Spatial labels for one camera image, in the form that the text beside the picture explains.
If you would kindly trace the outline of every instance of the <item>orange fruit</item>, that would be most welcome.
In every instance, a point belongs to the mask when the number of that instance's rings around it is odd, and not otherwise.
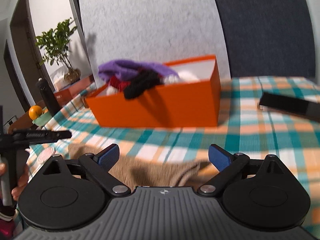
[[[37,119],[42,114],[42,108],[40,106],[32,106],[29,109],[29,116],[32,120]]]

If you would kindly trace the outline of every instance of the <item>black cloth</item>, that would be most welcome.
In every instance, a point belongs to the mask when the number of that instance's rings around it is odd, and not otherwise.
[[[129,86],[123,90],[127,100],[137,98],[147,89],[160,85],[159,74],[153,70],[143,70],[131,80]]]
[[[215,1],[232,77],[315,76],[306,0]]]

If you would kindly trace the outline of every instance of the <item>potted plant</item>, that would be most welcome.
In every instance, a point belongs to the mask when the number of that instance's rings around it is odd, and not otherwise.
[[[39,46],[40,49],[45,48],[46,50],[44,56],[42,56],[40,65],[45,61],[47,61],[47,63],[50,62],[51,66],[55,61],[58,65],[62,63],[67,68],[64,79],[69,84],[73,84],[80,80],[81,72],[79,69],[74,69],[69,60],[70,37],[77,29],[77,26],[70,29],[70,25],[74,22],[70,20],[71,18],[59,22],[54,30],[50,29],[47,32],[42,32],[41,36],[36,36],[36,45]]]

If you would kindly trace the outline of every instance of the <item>plaid bedspread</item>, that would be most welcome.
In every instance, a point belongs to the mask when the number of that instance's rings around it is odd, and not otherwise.
[[[262,91],[320,102],[320,90],[305,78],[252,77],[221,84],[219,126],[216,128],[115,129],[100,127],[80,98],[94,84],[68,103],[44,129],[72,132],[72,138],[30,149],[30,177],[40,168],[37,156],[47,146],[68,158],[68,144],[86,143],[106,147],[117,143],[121,154],[150,162],[186,162],[208,159],[212,143],[228,152],[243,152],[263,159],[276,154],[296,176],[311,197],[304,227],[320,238],[320,124],[285,114],[257,110]],[[209,179],[218,171],[213,165],[201,171]]]

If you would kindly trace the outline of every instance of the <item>ribbed gray surface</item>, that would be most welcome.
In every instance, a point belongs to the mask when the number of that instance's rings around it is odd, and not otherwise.
[[[260,232],[231,220],[214,198],[196,195],[191,187],[138,187],[134,194],[113,199],[92,224],[51,233],[29,227],[16,240],[205,239],[312,240],[302,228]]]

